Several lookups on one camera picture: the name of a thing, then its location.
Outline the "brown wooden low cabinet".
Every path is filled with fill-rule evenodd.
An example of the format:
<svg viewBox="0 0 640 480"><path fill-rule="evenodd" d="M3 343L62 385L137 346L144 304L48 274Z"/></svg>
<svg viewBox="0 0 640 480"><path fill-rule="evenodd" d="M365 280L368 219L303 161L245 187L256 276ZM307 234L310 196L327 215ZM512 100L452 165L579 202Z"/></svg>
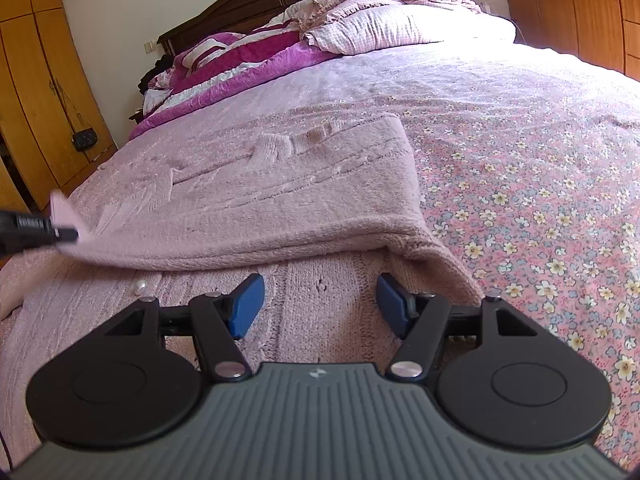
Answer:
<svg viewBox="0 0 640 480"><path fill-rule="evenodd" d="M508 5L524 44L639 78L640 0L508 0Z"/></svg>

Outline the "magenta white striped quilt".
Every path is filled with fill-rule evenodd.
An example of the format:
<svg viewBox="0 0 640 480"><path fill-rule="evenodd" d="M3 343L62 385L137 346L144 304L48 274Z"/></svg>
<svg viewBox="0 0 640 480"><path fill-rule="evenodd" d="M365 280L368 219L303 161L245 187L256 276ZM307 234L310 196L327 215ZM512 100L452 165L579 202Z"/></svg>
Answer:
<svg viewBox="0 0 640 480"><path fill-rule="evenodd" d="M332 60L300 36L293 20L248 34L217 32L174 57L143 95L143 116L130 133L143 133L303 68Z"/></svg>

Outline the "yellow wooden wardrobe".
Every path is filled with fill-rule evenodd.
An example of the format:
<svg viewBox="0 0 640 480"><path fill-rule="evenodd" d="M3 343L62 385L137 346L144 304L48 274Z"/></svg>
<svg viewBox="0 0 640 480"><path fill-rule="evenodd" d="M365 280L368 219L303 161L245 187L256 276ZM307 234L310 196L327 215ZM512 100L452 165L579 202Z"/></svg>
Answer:
<svg viewBox="0 0 640 480"><path fill-rule="evenodd" d="M79 153L75 132L98 143ZM1 203L43 211L70 194L116 145L76 51L62 0L1 0Z"/></svg>

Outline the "pink cable-knit cardigan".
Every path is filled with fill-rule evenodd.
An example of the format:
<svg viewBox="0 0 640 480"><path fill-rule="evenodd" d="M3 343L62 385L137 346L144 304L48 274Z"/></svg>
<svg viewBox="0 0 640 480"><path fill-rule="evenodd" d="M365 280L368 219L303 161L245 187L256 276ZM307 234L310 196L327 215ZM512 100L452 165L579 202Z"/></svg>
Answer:
<svg viewBox="0 0 640 480"><path fill-rule="evenodd" d="M457 302L482 292L426 226L400 119L332 119L142 139L111 159L56 220L85 219L81 241L12 258L1 271L1 429L20 462L38 446L25 393L40 366L137 296L180 302L265 273L252 362L384 362L375 275L397 271Z"/></svg>

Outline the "black clothes pile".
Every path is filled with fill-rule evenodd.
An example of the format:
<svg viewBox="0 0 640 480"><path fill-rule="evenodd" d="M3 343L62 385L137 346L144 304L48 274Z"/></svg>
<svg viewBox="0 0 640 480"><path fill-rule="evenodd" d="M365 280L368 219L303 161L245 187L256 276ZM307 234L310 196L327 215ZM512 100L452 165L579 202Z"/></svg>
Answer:
<svg viewBox="0 0 640 480"><path fill-rule="evenodd" d="M154 66L146 72L138 83L138 90L141 94L145 94L145 92L149 89L149 84L151 80L163 73L165 70L169 70L172 66L174 66L174 56L170 54L163 54L155 63Z"/></svg>

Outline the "pink floral bed sheet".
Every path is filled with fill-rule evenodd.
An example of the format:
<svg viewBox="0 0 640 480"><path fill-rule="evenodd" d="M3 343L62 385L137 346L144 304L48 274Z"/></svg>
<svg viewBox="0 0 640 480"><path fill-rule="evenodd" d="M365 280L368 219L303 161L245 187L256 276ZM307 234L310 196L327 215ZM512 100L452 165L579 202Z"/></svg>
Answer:
<svg viewBox="0 0 640 480"><path fill-rule="evenodd" d="M397 115L414 149L428 229L484 290L506 296L602 370L613 391L599 440L639 466L639 83L570 55L519 44L424 44L334 58L243 91L124 145L70 196L89 229L120 204L213 184L213 162L249 162L258 136ZM39 439L25 408L38 368L136 299L184 304L260 272L265 307L240 347L247 361L377 362L396 342L375 305L392 272L430 279L388 252L356 252L257 271L141 273L92 268L57 252L1 271L1 433L13 465Z"/></svg>

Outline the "pink ruffled blanket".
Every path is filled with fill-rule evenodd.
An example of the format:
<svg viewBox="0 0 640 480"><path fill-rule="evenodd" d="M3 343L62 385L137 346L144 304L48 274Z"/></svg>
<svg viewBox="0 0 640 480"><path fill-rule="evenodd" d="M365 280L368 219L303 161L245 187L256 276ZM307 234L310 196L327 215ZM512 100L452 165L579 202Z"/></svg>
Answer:
<svg viewBox="0 0 640 480"><path fill-rule="evenodd" d="M513 44L515 26L473 0L302 0L262 26L324 52L355 55L410 44Z"/></svg>

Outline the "dark wooden nightstand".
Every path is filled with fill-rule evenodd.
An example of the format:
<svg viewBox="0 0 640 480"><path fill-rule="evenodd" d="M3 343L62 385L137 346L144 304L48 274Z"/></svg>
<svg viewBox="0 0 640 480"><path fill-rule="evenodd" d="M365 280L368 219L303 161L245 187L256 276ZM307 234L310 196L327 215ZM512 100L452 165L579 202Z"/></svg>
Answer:
<svg viewBox="0 0 640 480"><path fill-rule="evenodd" d="M144 119L143 110L137 110L134 114L132 114L129 119L136 124L140 124Z"/></svg>

